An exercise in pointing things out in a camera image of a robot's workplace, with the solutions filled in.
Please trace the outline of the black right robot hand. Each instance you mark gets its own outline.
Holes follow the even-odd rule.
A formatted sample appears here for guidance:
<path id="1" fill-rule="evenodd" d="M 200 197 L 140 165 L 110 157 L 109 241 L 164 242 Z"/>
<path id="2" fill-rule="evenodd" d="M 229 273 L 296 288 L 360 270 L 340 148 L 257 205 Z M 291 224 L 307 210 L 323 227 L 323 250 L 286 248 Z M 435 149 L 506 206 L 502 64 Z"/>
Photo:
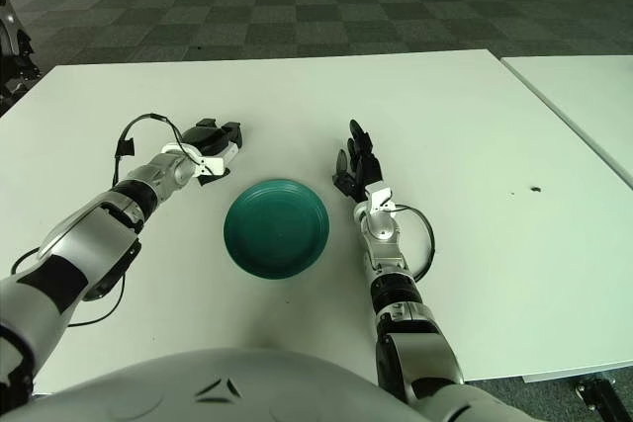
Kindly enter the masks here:
<path id="1" fill-rule="evenodd" d="M 350 121 L 349 129 L 347 149 L 340 149 L 336 156 L 332 183 L 344 196 L 361 203 L 366 200 L 366 187 L 382 181 L 383 176 L 369 133 L 355 120 Z"/>

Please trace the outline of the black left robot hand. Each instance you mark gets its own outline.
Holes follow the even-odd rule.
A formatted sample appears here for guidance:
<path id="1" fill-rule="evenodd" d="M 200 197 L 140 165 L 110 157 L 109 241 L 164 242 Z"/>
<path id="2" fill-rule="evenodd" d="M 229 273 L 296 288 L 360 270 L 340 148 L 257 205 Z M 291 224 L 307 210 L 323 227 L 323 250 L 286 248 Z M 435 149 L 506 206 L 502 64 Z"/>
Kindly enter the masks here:
<path id="1" fill-rule="evenodd" d="M 240 123 L 218 126 L 215 119 L 202 119 L 183 133 L 181 143 L 196 161 L 197 180 L 205 186 L 230 173 L 228 165 L 243 144 Z"/>

